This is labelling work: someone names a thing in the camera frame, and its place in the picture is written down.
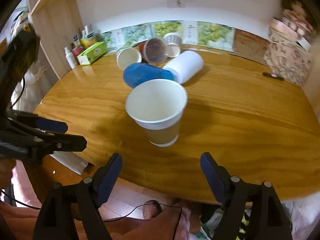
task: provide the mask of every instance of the black cable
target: black cable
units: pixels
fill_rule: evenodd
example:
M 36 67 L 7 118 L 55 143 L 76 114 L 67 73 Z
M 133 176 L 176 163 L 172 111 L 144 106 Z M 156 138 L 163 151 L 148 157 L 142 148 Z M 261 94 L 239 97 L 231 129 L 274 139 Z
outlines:
M 23 79 L 22 91 L 21 91 L 20 95 L 18 96 L 17 100 L 12 104 L 11 108 L 19 101 L 19 99 L 21 98 L 21 96 L 24 92 L 24 89 L 26 88 L 26 80 L 24 79 L 24 77 L 22 79 Z
M 129 216 L 133 211 L 135 211 L 138 207 L 142 207 L 142 206 L 145 206 L 145 205 L 152 205 L 153 203 L 149 203 L 149 204 L 143 204 L 143 205 L 139 205 L 139 206 L 136 206 L 129 214 L 123 216 L 123 217 L 120 217 L 120 218 L 117 218 L 117 219 L 113 219 L 113 220 L 105 220 L 104 222 L 115 222 L 115 221 L 119 221 L 127 216 Z M 180 219 L 181 219 L 181 215 L 182 215 L 182 208 L 181 207 L 178 207 L 178 206 L 168 206 L 168 205 L 165 205 L 165 204 L 161 204 L 160 205 L 162 206 L 166 206 L 166 207 L 175 207 L 175 208 L 180 208 L 180 215 L 179 215 L 179 219 L 178 219 L 178 222 L 176 224 L 176 227 L 174 228 L 174 233 L 173 233 L 173 237 L 172 237 L 172 240 L 174 240 L 174 238 L 176 237 L 176 233 L 177 233 L 177 228 L 178 228 L 178 225 L 179 225 L 179 222 L 180 222 Z
M 37 210 L 40 210 L 40 209 L 41 209 L 41 208 L 29 206 L 29 205 L 27 205 L 27 204 L 25 204 L 25 203 L 20 202 L 19 200 L 14 199 L 13 197 L 11 197 L 11 196 L 8 195 L 7 193 L 5 193 L 2 189 L 0 189 L 0 191 L 1 191 L 5 196 L 7 196 L 8 198 L 10 198 L 12 201 L 15 201 L 15 202 L 17 202 L 17 203 L 19 203 L 19 204 L 21 204 L 21 205 L 24 205 L 24 206 L 29 207 L 29 208 L 37 209 Z

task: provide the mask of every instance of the white cylindrical cup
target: white cylindrical cup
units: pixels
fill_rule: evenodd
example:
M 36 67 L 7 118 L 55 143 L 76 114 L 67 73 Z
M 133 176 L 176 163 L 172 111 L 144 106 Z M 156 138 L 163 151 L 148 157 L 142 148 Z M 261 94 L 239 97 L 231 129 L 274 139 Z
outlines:
M 118 51 L 116 57 L 117 65 L 122 70 L 125 70 L 132 63 L 142 61 L 141 53 L 136 48 L 122 49 Z
M 168 57 L 177 57 L 181 52 L 182 38 L 177 33 L 167 33 L 164 39 L 168 43 Z
M 125 110 L 153 145 L 168 147 L 179 137 L 180 120 L 187 102 L 188 95 L 182 85 L 168 79 L 153 79 L 130 92 Z
M 203 64 L 204 61 L 198 53 L 187 50 L 170 60 L 163 69 L 169 70 L 173 74 L 175 82 L 183 84 L 201 70 Z

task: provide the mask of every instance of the blue cup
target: blue cup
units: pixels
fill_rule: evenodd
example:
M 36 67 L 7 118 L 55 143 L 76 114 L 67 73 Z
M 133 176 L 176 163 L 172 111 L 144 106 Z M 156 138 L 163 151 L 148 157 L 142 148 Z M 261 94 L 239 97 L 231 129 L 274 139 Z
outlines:
M 131 88 L 152 79 L 169 79 L 174 77 L 169 70 L 149 65 L 147 63 L 133 63 L 123 72 L 124 82 Z

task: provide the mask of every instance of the tabletop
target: tabletop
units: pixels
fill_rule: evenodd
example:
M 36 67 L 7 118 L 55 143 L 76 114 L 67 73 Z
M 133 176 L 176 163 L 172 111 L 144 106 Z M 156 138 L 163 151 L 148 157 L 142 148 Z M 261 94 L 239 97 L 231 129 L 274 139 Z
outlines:
M 115 55 L 71 70 L 35 113 L 83 135 L 87 148 L 77 154 L 90 163 L 102 166 L 118 152 L 121 178 L 172 196 L 215 201 L 200 168 L 203 152 L 231 176 L 270 181 L 282 200 L 320 190 L 320 129 L 301 88 L 264 77 L 270 70 L 259 63 L 224 52 L 199 54 L 205 65 L 183 84 L 188 105 L 173 146 L 152 145 L 125 112 L 131 88 Z

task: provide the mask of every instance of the green box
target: green box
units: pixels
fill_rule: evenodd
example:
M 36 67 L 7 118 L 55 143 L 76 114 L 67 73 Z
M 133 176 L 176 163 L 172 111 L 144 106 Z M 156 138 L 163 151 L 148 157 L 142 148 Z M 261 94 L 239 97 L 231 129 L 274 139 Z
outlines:
M 80 65 L 90 65 L 100 56 L 107 52 L 107 46 L 104 41 L 97 42 L 82 52 L 77 58 Z

